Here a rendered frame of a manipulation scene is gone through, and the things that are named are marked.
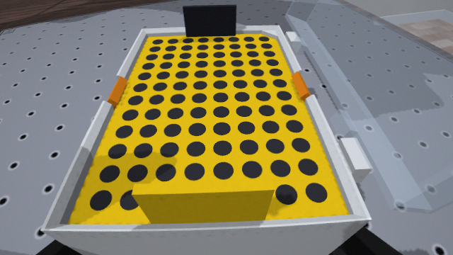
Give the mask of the yellow tip rack insert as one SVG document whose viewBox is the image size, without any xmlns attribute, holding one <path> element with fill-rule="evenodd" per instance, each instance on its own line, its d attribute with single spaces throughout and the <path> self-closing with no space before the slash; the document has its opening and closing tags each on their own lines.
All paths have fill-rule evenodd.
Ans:
<svg viewBox="0 0 453 255">
<path fill-rule="evenodd" d="M 236 5 L 183 15 L 147 38 L 76 203 L 99 225 L 349 215 L 278 41 L 236 34 Z"/>
</svg>

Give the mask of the clear plastic box lid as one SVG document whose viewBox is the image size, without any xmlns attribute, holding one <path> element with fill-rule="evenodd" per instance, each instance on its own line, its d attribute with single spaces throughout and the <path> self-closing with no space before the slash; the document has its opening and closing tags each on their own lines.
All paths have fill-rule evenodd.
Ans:
<svg viewBox="0 0 453 255">
<path fill-rule="evenodd" d="M 372 218 L 356 183 L 372 171 L 391 210 L 453 203 L 453 0 L 293 0 L 274 38 L 331 165 L 349 215 L 183 224 L 99 225 L 76 203 L 148 37 L 141 29 L 74 157 L 42 228 L 82 255 L 329 255 Z M 307 53 L 338 110 L 330 121 L 301 76 Z"/>
</svg>

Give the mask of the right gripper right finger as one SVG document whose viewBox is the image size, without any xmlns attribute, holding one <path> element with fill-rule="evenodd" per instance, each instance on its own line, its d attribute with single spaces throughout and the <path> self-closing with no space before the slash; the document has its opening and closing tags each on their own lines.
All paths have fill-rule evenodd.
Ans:
<svg viewBox="0 0 453 255">
<path fill-rule="evenodd" d="M 403 255 L 362 227 L 329 255 Z"/>
</svg>

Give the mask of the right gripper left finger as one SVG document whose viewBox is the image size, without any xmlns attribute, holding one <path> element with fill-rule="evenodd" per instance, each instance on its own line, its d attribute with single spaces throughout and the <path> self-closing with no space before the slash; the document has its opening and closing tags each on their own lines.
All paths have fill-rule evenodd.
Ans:
<svg viewBox="0 0 453 255">
<path fill-rule="evenodd" d="M 36 255 L 82 255 L 70 247 L 54 240 Z"/>
</svg>

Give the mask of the grey perforated base plate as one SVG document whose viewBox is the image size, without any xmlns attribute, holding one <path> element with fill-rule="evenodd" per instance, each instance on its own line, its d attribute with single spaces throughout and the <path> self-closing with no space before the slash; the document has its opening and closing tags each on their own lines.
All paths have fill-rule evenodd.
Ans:
<svg viewBox="0 0 453 255">
<path fill-rule="evenodd" d="M 173 0 L 0 32 L 0 255 L 36 255 L 71 163 L 142 28 L 185 27 L 183 6 L 236 5 L 237 26 L 280 26 L 293 0 Z M 294 31 L 293 31 L 294 32 Z M 372 171 L 356 183 L 366 227 L 403 255 L 453 255 L 453 203 L 391 210 Z"/>
</svg>

